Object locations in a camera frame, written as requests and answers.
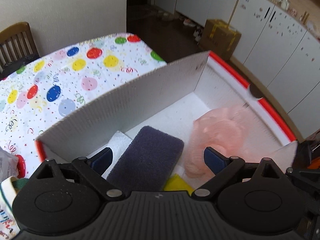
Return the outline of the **balloon print tablecloth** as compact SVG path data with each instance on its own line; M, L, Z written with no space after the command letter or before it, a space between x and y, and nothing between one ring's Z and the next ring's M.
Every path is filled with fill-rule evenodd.
M57 50L1 81L1 148L18 157L18 176L42 160L35 139L98 96L162 67L137 35L111 34Z

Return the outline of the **purple green sponge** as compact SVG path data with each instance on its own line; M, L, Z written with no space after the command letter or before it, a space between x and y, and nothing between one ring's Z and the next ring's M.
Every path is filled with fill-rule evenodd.
M144 126L119 158L106 180L125 195L161 191L184 148L181 139Z

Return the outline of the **wooden chair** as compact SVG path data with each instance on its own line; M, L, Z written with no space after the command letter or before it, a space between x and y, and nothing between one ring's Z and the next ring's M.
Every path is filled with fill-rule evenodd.
M39 58L28 22L18 22L1 31L1 80Z

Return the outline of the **clear plastic bag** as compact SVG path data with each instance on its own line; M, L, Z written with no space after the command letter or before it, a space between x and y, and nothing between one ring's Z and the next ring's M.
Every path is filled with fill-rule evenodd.
M18 176L18 157L0 148L0 182Z

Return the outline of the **red white storage box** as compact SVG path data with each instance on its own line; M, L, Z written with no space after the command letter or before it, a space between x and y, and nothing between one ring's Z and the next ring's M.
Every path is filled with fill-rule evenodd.
M264 98L214 53L194 54L153 70L85 104L37 137L44 158L65 161L104 147L117 131L134 137L143 126L188 141L193 122L216 108L248 107L245 142L259 158L271 157L282 170L292 165L296 137Z

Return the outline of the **white paper napkin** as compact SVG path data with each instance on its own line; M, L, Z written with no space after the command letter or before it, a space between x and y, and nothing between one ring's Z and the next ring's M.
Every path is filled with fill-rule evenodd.
M112 138L107 143L107 147L112 150L113 159L112 164L108 167L108 169L103 173L102 177L106 179L118 160L121 158L123 153L126 151L128 146L131 144L132 139L122 133L121 131L116 131L116 133L112 136Z

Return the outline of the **white wooden cabinet unit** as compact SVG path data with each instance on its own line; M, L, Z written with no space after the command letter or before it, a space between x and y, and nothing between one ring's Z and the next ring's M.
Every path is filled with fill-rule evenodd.
M270 0L155 0L203 29L208 19L241 33L230 59L255 78L284 111L298 135L319 131L319 40Z

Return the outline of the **Christmas print fabric bag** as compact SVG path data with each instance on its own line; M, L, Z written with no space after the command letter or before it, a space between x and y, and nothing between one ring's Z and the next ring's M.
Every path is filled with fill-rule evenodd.
M12 239L20 231L12 212L12 204L27 182L27 178L18 179L14 176L1 182L1 239Z

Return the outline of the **pink mesh bath pouf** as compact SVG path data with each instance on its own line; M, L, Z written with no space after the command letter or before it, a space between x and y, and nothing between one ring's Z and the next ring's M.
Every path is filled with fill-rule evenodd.
M234 106L208 111L193 123L189 141L184 150L185 173L190 178L212 178L204 163L204 150L212 147L225 157L251 155L245 146L253 118L248 107Z

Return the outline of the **yellow cloth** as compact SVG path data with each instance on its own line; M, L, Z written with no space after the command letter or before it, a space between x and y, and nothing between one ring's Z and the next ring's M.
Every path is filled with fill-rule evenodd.
M164 185L163 191L187 191L191 196L194 189L186 183L178 174L170 177Z

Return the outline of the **brown cardboard box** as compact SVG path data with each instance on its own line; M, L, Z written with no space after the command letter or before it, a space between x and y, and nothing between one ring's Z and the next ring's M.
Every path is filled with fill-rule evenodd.
M199 46L211 50L221 59L228 61L241 38L241 33L220 19L208 19L204 26Z

